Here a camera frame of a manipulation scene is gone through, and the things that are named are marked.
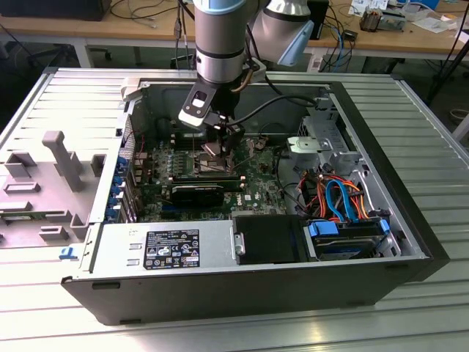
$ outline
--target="blue cable on desk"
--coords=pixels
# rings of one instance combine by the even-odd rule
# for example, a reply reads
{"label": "blue cable on desk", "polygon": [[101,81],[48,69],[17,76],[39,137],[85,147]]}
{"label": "blue cable on desk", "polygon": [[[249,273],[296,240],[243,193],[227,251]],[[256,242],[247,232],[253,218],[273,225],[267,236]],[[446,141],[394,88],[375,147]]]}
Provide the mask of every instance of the blue cable on desk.
{"label": "blue cable on desk", "polygon": [[325,187],[325,200],[328,203],[329,209],[337,215],[337,217],[340,219],[341,222],[345,222],[345,219],[342,214],[334,207],[334,204],[332,202],[332,198],[330,197],[330,191],[332,191],[332,187],[334,184],[338,185],[341,192],[342,192],[342,197],[344,198],[344,206],[345,206],[345,212],[347,213],[347,218],[352,220],[353,222],[358,222],[358,217],[355,214],[355,211],[353,210],[352,206],[350,205],[350,200],[349,200],[349,195],[347,193],[347,189],[345,188],[345,185],[338,181],[338,180],[331,180],[328,182],[328,185]]}

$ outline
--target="green circuit board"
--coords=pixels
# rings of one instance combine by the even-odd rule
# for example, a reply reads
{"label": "green circuit board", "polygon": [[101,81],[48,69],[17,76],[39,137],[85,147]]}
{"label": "green circuit board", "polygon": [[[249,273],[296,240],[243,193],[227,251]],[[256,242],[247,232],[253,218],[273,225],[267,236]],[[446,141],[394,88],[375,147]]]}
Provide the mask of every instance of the green circuit board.
{"label": "green circuit board", "polygon": [[[139,188],[143,211],[140,222],[226,220],[243,213],[285,214],[286,207],[273,173],[273,147],[256,150],[256,139],[245,139],[234,151],[231,168],[223,170],[208,162],[207,167],[200,160],[207,158],[203,150],[177,151],[168,143],[160,143],[148,152],[143,162],[144,176]],[[238,188],[240,191],[224,193],[222,206],[214,208],[178,209],[171,203],[172,178],[183,180],[190,177],[201,182],[204,177],[238,176],[238,181],[207,181],[207,185]]]}

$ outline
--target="workbench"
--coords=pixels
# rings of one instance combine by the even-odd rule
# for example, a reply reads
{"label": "workbench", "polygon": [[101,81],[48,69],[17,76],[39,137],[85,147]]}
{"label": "workbench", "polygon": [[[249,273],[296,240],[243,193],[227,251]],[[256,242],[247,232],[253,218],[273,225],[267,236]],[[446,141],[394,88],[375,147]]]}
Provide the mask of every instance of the workbench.
{"label": "workbench", "polygon": [[[0,135],[0,162],[9,150],[32,150],[31,145],[38,146],[35,160],[50,160],[40,142],[40,131],[48,128],[86,129],[65,140],[81,160],[106,154],[112,143],[106,136],[113,135],[125,110],[120,87],[126,78],[195,77],[173,70],[48,69]],[[307,83],[311,74],[269,77]],[[344,85],[451,257],[447,266],[425,282],[398,287],[372,307],[104,326],[60,286],[79,263],[59,260],[61,247],[0,249],[1,350],[466,351],[469,155],[405,82],[387,75],[320,78]]]}
{"label": "workbench", "polygon": [[[130,0],[133,9],[155,4],[153,0]],[[174,7],[175,0],[168,0],[161,5],[137,12],[139,15],[149,15],[161,10]],[[331,1],[338,19],[346,24],[345,29],[358,33],[358,39],[353,49],[353,56],[381,56],[407,59],[446,59],[454,42],[454,31],[445,31],[434,34],[417,27],[411,23],[405,25],[404,32],[376,32],[369,33],[360,30],[359,17],[344,15],[348,13],[350,0]],[[441,12],[455,12],[461,15],[465,10],[466,2],[458,4],[441,3],[437,8]],[[125,2],[114,8],[115,13],[124,17],[130,12]],[[174,21],[176,10],[165,12],[156,17],[157,28],[136,23],[129,19],[122,19],[107,13],[101,22],[87,22],[76,20],[55,20],[44,18],[4,18],[0,23],[10,30],[22,42],[70,44],[75,47],[78,61],[82,67],[93,67],[89,54],[89,45],[103,46],[131,46],[173,48],[174,47]],[[189,47],[195,48],[195,28],[193,21],[186,21]],[[0,31],[0,42],[11,40],[8,34]],[[305,52],[311,55],[308,71],[318,70],[324,55],[332,53],[337,42],[329,29],[324,29],[320,40],[310,40]],[[454,55],[462,47],[458,43]]]}

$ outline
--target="desk leg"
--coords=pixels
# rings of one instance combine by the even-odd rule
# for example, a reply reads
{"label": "desk leg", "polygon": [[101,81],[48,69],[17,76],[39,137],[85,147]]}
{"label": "desk leg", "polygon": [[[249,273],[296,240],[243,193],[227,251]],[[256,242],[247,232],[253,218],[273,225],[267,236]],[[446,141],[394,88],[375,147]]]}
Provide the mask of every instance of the desk leg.
{"label": "desk leg", "polygon": [[0,42],[0,59],[8,59],[8,52],[3,42]]}
{"label": "desk leg", "polygon": [[322,58],[328,54],[329,48],[313,48],[309,58],[308,70],[306,72],[319,72]]}
{"label": "desk leg", "polygon": [[85,40],[78,40],[74,42],[73,47],[75,48],[76,56],[78,57],[80,67],[93,68],[95,66],[93,64],[93,59],[88,50],[88,47],[86,46]]}
{"label": "desk leg", "polygon": [[463,121],[457,126],[457,128],[453,132],[453,137],[457,141],[460,141],[464,138],[466,133],[469,132],[469,114],[464,118]]}

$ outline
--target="metal rail table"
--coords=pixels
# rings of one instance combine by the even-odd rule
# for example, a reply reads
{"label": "metal rail table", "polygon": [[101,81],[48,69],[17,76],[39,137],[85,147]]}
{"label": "metal rail table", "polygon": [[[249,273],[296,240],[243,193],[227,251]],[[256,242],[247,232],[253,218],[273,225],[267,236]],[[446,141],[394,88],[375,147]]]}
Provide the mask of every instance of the metal rail table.
{"label": "metal rail table", "polygon": [[[55,126],[79,136],[78,156],[106,153],[127,77],[192,78],[170,70],[60,69],[44,73],[0,135],[9,150],[37,145]],[[308,81],[307,73],[270,78]],[[452,261],[425,282],[399,287],[373,307],[280,315],[103,326],[59,285],[69,265],[58,247],[0,249],[2,351],[466,351],[469,343],[469,155],[403,81],[324,74],[340,81]]]}

